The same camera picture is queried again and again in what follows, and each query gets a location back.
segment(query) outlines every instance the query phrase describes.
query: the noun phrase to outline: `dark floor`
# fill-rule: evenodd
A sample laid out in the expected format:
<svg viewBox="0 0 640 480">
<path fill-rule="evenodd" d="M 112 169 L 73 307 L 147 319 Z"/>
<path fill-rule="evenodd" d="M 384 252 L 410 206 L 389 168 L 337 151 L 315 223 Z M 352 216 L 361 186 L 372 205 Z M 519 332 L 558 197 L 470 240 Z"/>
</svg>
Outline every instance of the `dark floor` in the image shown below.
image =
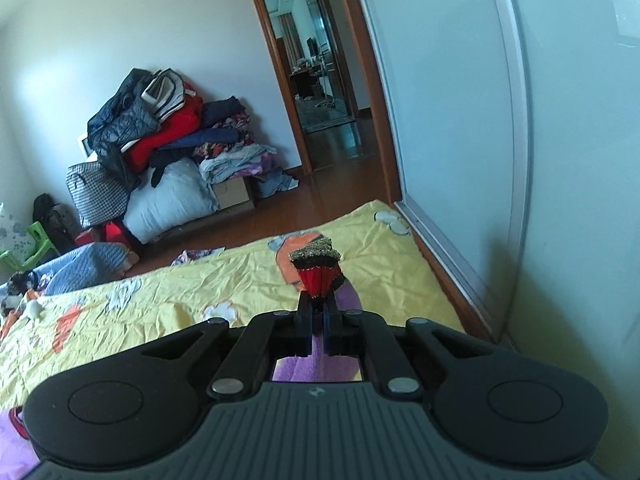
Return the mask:
<svg viewBox="0 0 640 480">
<path fill-rule="evenodd" d="M 378 152 L 371 119 L 357 119 L 353 123 L 308 134 L 305 139 L 315 170 Z"/>
<path fill-rule="evenodd" d="M 328 108 L 326 106 L 316 107 L 324 99 L 310 98 L 308 100 L 295 99 L 298 117 L 303 130 L 316 131 L 321 129 L 325 123 L 332 123 L 340 120 L 351 121 L 352 116 L 337 110 L 336 108 Z"/>
<path fill-rule="evenodd" d="M 165 267 L 185 249 L 238 247 L 260 238 L 307 229 L 345 215 L 371 200 L 386 200 L 382 167 L 377 156 L 343 161 L 300 178 L 291 191 L 258 200 L 255 209 L 210 228 L 161 242 L 152 256 L 127 274 L 135 276 Z"/>
</svg>

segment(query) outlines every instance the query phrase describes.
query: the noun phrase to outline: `black jacket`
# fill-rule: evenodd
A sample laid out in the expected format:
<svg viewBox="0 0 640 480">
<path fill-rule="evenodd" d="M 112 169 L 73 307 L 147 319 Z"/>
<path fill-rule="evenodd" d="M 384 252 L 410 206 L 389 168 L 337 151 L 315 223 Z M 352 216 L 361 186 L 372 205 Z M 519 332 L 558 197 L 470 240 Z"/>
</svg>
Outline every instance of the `black jacket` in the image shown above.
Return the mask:
<svg viewBox="0 0 640 480">
<path fill-rule="evenodd" d="M 128 191 L 136 189 L 140 180 L 127 167 L 120 148 L 160 129 L 160 123 L 141 97 L 153 78 L 151 72 L 134 68 L 86 126 L 89 147 L 97 153 L 98 161 Z"/>
</svg>

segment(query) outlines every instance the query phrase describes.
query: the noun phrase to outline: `metal screw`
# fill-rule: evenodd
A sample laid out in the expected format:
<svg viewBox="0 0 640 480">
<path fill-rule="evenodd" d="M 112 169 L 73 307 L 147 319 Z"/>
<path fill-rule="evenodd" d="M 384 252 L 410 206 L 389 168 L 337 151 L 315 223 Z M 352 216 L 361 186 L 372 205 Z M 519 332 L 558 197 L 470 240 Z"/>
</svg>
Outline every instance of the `metal screw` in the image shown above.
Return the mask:
<svg viewBox="0 0 640 480">
<path fill-rule="evenodd" d="M 235 395 L 239 394 L 244 388 L 242 381 L 228 377 L 225 379 L 218 379 L 211 385 L 211 389 L 220 395 Z"/>
<path fill-rule="evenodd" d="M 394 394 L 412 394 L 420 388 L 420 383 L 411 377 L 396 377 L 386 386 Z"/>
</svg>

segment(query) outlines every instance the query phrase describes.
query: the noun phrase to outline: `black backpack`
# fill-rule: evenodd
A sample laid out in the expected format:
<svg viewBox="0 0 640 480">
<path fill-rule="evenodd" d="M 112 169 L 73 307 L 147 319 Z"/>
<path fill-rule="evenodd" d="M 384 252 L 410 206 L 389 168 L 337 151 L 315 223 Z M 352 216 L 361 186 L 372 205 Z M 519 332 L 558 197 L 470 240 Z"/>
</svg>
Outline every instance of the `black backpack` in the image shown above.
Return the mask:
<svg viewBox="0 0 640 480">
<path fill-rule="evenodd" d="M 69 206 L 56 205 L 50 195 L 40 195 L 33 202 L 33 221 L 42 224 L 61 254 L 76 248 L 76 237 L 81 232 L 80 222 Z"/>
</svg>

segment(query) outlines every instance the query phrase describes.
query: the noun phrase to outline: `blue quilt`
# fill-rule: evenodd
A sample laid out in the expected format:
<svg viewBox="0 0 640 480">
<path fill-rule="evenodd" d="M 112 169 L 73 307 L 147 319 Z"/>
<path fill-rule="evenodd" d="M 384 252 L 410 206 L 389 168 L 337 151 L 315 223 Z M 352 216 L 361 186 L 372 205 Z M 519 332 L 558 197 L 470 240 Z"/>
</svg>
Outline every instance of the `blue quilt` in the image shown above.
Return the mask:
<svg viewBox="0 0 640 480">
<path fill-rule="evenodd" d="M 65 294 L 89 286 L 113 281 L 127 257 L 127 249 L 120 244 L 94 242 L 63 254 L 50 262 L 33 269 L 38 278 L 44 274 L 53 277 L 44 294 Z M 0 287 L 0 294 L 6 294 L 6 286 Z"/>
</svg>

